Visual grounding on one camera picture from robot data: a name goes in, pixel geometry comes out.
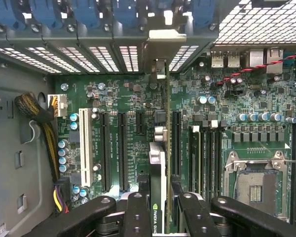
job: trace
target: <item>screw hole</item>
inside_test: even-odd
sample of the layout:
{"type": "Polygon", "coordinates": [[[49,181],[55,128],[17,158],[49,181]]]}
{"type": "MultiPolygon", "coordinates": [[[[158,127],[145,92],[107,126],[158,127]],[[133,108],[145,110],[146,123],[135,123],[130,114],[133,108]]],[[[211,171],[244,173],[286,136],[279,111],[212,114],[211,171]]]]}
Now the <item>screw hole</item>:
{"type": "Polygon", "coordinates": [[[135,232],[135,233],[139,233],[139,232],[140,232],[140,228],[139,228],[139,227],[135,227],[135,228],[134,228],[134,232],[135,232]]]}
{"type": "Polygon", "coordinates": [[[203,233],[207,233],[207,227],[203,226],[201,229],[203,233]]]}

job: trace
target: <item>ventilation grille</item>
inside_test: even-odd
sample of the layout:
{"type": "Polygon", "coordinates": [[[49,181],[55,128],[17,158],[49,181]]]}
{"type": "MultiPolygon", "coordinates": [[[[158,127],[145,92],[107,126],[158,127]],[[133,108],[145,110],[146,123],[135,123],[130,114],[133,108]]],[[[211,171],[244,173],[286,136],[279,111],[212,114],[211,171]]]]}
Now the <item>ventilation grille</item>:
{"type": "Polygon", "coordinates": [[[36,48],[26,48],[27,50],[35,53],[37,56],[42,57],[43,59],[57,65],[58,67],[66,70],[70,73],[80,73],[80,70],[75,68],[74,66],[70,65],[69,63],[65,62],[61,58],[57,57],[55,54],[49,52],[43,47],[36,47],[36,48]]]}
{"type": "Polygon", "coordinates": [[[41,70],[44,70],[48,73],[54,74],[54,73],[61,73],[60,71],[58,71],[55,68],[52,68],[34,58],[31,58],[29,56],[27,56],[26,54],[23,54],[13,48],[0,48],[0,52],[4,53],[5,55],[8,55],[12,58],[18,59],[24,63],[30,64],[36,68],[39,68],[41,70]]]}
{"type": "Polygon", "coordinates": [[[278,8],[252,8],[241,0],[220,24],[216,44],[296,43],[296,0],[278,8]]]}
{"type": "Polygon", "coordinates": [[[171,72],[176,72],[187,61],[187,59],[194,53],[194,51],[197,48],[197,45],[181,46],[177,54],[172,59],[169,65],[169,70],[171,72]]]}
{"type": "Polygon", "coordinates": [[[100,61],[100,63],[102,63],[103,67],[105,67],[108,72],[119,72],[106,47],[89,47],[89,50],[100,61]]]}
{"type": "Polygon", "coordinates": [[[87,60],[76,48],[58,48],[62,53],[70,57],[71,60],[75,61],[77,64],[82,66],[85,70],[90,73],[100,72],[89,60],[87,60]]]}
{"type": "Polygon", "coordinates": [[[128,72],[138,72],[138,54],[136,46],[120,46],[126,70],[128,72]]]}

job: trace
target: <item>green circuit board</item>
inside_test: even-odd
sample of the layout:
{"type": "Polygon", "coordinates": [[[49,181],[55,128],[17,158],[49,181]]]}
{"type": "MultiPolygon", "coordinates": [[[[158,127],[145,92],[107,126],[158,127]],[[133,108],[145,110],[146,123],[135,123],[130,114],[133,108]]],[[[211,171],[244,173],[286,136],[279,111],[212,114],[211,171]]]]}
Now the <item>green circuit board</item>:
{"type": "MultiPolygon", "coordinates": [[[[171,142],[177,142],[178,162],[171,165],[173,174],[177,172],[182,179],[182,188],[188,192],[198,192],[205,200],[217,195],[227,195],[233,198],[243,198],[243,192],[250,193],[248,204],[264,210],[265,204],[273,201],[275,205],[266,212],[281,217],[288,221],[290,212],[290,175],[291,167],[286,164],[284,170],[276,170],[263,165],[247,164],[246,169],[226,174],[225,166],[231,152],[236,152],[239,160],[268,160],[270,161],[277,152],[282,152],[285,159],[291,159],[292,149],[292,125],[286,122],[286,117],[296,117],[296,71],[291,66],[284,66],[282,78],[276,83],[267,83],[266,74],[242,75],[243,82],[235,87],[210,87],[210,83],[202,82],[202,78],[210,76],[211,82],[220,81],[225,76],[234,72],[231,69],[191,68],[184,75],[173,75],[170,78],[170,111],[167,116],[174,124],[174,113],[179,113],[179,138],[171,132],[171,142]],[[266,95],[256,96],[252,85],[259,85],[266,90],[266,95]],[[226,97],[228,90],[242,90],[240,96],[226,97]],[[213,104],[200,104],[200,96],[212,96],[213,104]],[[260,121],[259,114],[267,113],[267,121],[260,121]],[[270,115],[276,113],[281,116],[280,121],[271,121],[270,115]],[[254,114],[257,121],[238,121],[238,114],[254,114]],[[192,128],[198,129],[197,140],[199,156],[202,159],[201,170],[195,170],[191,163],[193,142],[197,137],[191,132],[192,128]],[[251,185],[250,179],[260,185],[251,185]],[[239,184],[246,183],[247,189],[239,184]],[[272,199],[264,200],[263,195],[272,187],[274,194],[272,199]]],[[[148,174],[149,171],[149,142],[153,141],[154,111],[165,110],[166,84],[160,83],[150,87],[149,77],[140,75],[110,75],[110,76],[58,76],[55,78],[56,93],[66,94],[68,99],[68,116],[57,118],[58,139],[67,139],[70,142],[69,169],[62,173],[69,176],[72,185],[79,185],[80,175],[80,145],[78,141],[71,142],[74,137],[70,128],[70,115],[78,113],[79,108],[98,108],[100,113],[108,112],[109,137],[110,137],[110,177],[111,188],[109,192],[103,191],[101,175],[94,172],[92,186],[89,188],[88,198],[99,195],[109,195],[116,199],[123,192],[136,191],[138,189],[137,176],[148,174]],[[61,84],[66,83],[67,91],[61,90],[61,84]],[[100,90],[99,84],[104,83],[105,89],[100,90]],[[95,99],[87,99],[88,92],[95,95],[95,99]],[[120,190],[119,168],[119,128],[118,113],[127,115],[127,176],[128,189],[120,190]],[[137,113],[144,117],[145,132],[138,133],[137,113]]],[[[101,125],[98,120],[92,120],[92,159],[93,163],[101,163],[101,125]]],[[[171,162],[174,159],[172,145],[171,162]]],[[[73,203],[73,207],[81,205],[80,200],[73,203]]]]}

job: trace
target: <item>motherboard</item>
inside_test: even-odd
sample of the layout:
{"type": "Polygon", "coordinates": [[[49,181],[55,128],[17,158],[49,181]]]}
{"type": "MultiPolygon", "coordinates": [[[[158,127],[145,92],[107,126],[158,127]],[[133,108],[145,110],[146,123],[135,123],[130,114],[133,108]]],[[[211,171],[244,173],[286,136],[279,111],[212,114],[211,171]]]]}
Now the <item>motherboard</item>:
{"type": "Polygon", "coordinates": [[[285,63],[281,74],[242,73],[220,84],[237,69],[201,60],[158,83],[143,75],[55,77],[56,94],[67,97],[57,129],[73,208],[136,192],[138,177],[151,174],[156,142],[168,145],[165,174],[178,175],[183,191],[206,201],[229,196],[290,221],[294,64],[285,63]]]}

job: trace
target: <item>white pci slot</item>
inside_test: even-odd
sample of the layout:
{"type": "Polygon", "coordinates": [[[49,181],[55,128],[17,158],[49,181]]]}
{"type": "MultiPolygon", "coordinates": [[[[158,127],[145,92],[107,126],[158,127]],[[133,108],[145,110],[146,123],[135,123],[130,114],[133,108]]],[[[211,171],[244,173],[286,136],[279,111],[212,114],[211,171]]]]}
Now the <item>white pci slot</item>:
{"type": "Polygon", "coordinates": [[[91,109],[79,109],[81,185],[93,183],[91,109]]]}

